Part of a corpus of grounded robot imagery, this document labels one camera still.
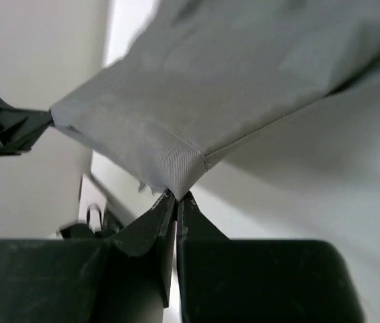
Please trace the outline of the grey pleated skirt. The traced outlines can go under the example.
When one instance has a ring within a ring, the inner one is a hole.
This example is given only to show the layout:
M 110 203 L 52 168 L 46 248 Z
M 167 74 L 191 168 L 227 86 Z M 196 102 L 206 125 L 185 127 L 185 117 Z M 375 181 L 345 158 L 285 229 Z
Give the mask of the grey pleated skirt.
M 380 108 L 380 1 L 162 1 L 112 66 L 54 104 L 55 127 L 182 198 L 303 108 Z

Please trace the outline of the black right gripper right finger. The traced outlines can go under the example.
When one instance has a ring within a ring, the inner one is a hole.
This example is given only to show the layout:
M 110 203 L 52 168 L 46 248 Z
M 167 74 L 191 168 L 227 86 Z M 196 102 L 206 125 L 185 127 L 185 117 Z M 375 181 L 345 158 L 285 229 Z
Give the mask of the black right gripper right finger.
M 321 240 L 228 238 L 191 193 L 178 203 L 184 322 L 364 322 L 346 263 Z

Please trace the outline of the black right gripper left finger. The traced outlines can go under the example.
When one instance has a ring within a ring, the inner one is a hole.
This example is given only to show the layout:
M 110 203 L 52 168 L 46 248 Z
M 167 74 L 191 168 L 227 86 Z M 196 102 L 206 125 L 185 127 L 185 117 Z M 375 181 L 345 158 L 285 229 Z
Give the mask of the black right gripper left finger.
M 0 240 L 0 322 L 160 322 L 169 304 L 172 193 L 125 228 Z

